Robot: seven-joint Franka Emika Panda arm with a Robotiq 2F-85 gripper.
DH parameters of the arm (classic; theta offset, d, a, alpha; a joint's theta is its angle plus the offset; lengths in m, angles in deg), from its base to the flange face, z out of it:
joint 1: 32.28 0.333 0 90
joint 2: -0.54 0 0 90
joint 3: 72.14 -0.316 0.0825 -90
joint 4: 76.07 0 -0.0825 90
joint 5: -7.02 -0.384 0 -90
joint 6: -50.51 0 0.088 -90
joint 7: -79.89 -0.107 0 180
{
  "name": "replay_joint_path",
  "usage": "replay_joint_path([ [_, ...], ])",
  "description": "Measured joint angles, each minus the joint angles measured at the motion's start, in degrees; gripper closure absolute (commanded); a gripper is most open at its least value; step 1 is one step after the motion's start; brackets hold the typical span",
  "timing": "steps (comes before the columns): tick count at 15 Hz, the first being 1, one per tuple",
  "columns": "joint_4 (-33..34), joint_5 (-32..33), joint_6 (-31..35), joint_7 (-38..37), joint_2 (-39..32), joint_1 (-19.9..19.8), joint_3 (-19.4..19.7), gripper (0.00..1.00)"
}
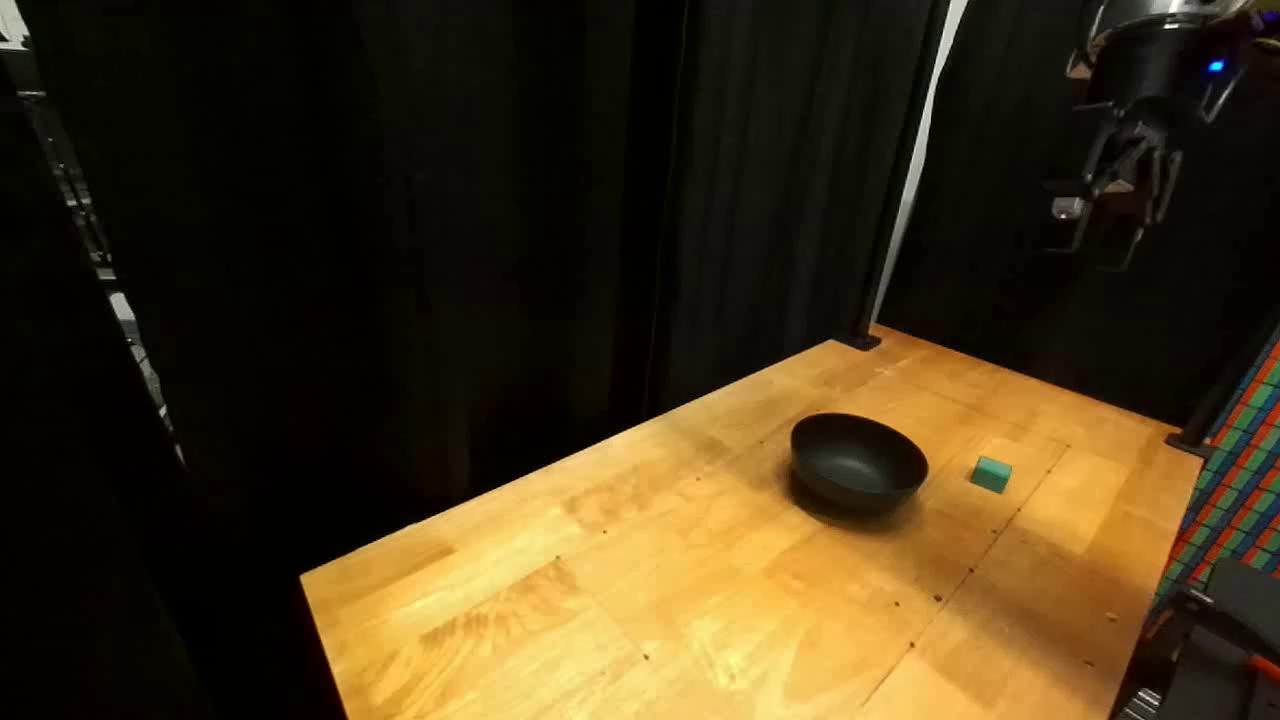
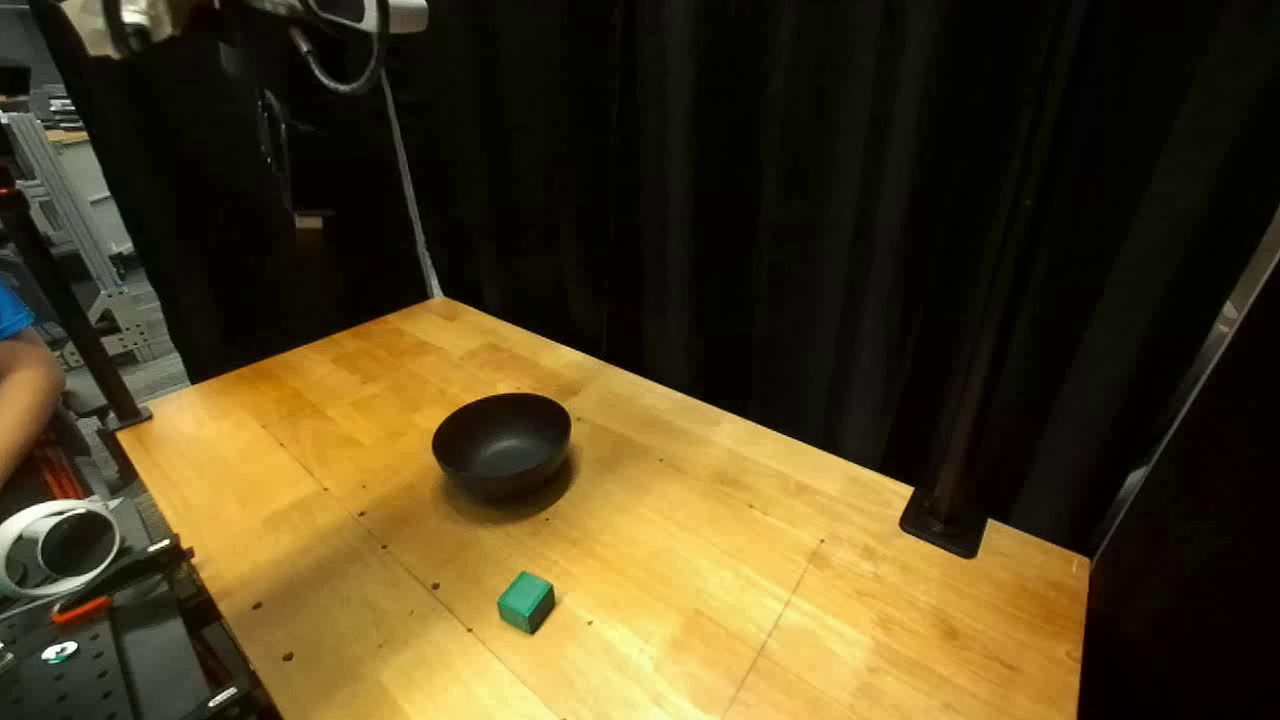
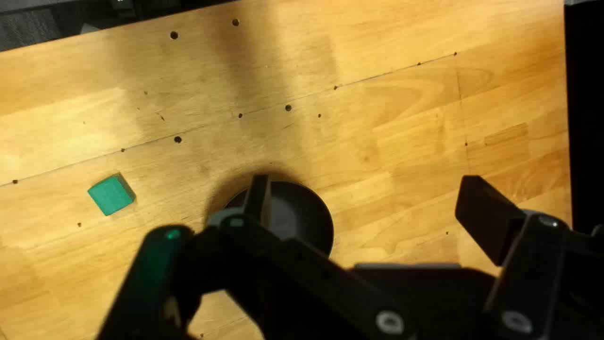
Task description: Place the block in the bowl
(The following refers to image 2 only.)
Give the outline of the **person's forearm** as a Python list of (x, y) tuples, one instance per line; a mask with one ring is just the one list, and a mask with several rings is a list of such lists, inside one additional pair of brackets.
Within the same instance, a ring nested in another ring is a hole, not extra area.
[(0, 341), (0, 483), (44, 434), (63, 397), (63, 366), (36, 331)]

